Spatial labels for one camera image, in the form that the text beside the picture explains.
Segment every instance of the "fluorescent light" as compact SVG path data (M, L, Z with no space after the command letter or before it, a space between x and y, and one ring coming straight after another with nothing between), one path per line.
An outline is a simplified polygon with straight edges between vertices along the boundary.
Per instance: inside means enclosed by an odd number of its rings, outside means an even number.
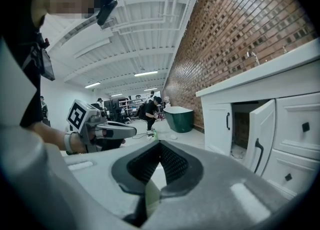
M153 71L153 72L143 72L143 73L136 73L134 76L145 76L145 75L152 75L152 74L157 74L158 71Z
M144 91L146 92L146 91L151 91L151 90L156 90L156 89L158 89L158 88L148 88L148 89L145 89Z
M87 89L87 88L90 88L90 87L93 87L93 86L96 86L96 85L99 85L99 84L100 84L100 82L96 82L94 84L90 84L88 86L85 86L85 88Z

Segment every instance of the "freestanding bathtub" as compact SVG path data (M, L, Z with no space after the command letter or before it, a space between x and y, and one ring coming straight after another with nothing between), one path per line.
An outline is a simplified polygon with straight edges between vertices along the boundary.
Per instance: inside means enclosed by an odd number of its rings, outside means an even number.
M163 109L171 130L178 133L189 132L194 124L194 111L181 106L170 106Z

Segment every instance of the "small green object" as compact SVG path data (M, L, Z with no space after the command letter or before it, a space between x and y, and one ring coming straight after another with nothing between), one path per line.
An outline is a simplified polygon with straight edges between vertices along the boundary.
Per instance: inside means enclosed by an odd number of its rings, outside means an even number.
M156 131L153 132L153 136L154 136L154 139L155 139L155 140L158 140L158 135L157 135L157 132L156 132Z

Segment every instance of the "white cabinet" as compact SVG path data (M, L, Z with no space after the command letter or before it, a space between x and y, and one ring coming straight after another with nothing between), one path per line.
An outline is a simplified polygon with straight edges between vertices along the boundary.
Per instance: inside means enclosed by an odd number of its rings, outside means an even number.
M209 104L203 108L206 148L229 156L232 142L231 104Z
M276 100L274 148L320 159L320 93Z
M261 176L272 148L276 128L276 103L271 99L250 112L250 129L244 166Z
M310 187L320 165L319 44L318 38L196 93L205 148L231 155L288 199Z
M311 186L319 166L318 160L272 149L262 178L291 199Z
M231 103L209 104L203 108L205 126L205 149L230 156L232 141L235 136L233 112L249 115L248 140L246 141L243 159L238 160L248 169L261 176L272 148L275 125L276 103L274 99L260 104L241 104L233 106Z

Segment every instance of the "brick wall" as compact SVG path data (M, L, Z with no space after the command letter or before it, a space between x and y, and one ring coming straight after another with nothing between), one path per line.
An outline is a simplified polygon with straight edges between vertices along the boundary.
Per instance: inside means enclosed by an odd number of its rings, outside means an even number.
M172 106L194 110L204 127L196 92L256 66L317 37L297 0L198 0L180 43L164 96Z

